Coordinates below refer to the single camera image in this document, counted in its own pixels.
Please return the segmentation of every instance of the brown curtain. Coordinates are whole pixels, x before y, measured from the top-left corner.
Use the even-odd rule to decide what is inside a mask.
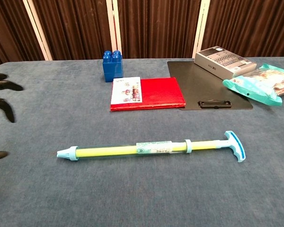
[[[191,58],[201,0],[119,0],[125,58]]]
[[[284,56],[284,0],[211,0],[202,49]]]
[[[101,59],[111,50],[105,0],[34,0],[54,60]]]
[[[22,0],[0,0],[0,64],[44,60]]]

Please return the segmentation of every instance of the plastic packaging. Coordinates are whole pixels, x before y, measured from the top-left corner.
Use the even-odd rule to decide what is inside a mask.
[[[232,91],[266,105],[282,105],[284,69],[264,64],[259,69],[226,79],[223,85]]]

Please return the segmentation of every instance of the label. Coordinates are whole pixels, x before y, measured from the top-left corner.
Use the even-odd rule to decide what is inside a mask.
[[[141,103],[140,77],[115,78],[110,104]]]
[[[155,154],[172,152],[171,141],[137,143],[137,154]]]
[[[243,64],[250,64],[251,63],[251,61],[241,61],[241,63],[243,63]]]
[[[238,70],[240,70],[240,69],[241,69],[240,67],[235,67],[235,68],[229,69],[229,71],[235,72],[235,71],[238,71]]]

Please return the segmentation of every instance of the clipboard clip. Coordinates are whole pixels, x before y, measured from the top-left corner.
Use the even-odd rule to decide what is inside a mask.
[[[231,102],[225,100],[199,101],[198,104],[202,109],[231,108]]]

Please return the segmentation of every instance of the red folder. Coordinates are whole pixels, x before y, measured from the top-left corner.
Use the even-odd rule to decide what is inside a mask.
[[[175,77],[141,79],[141,103],[110,105],[111,111],[184,107],[185,100]]]

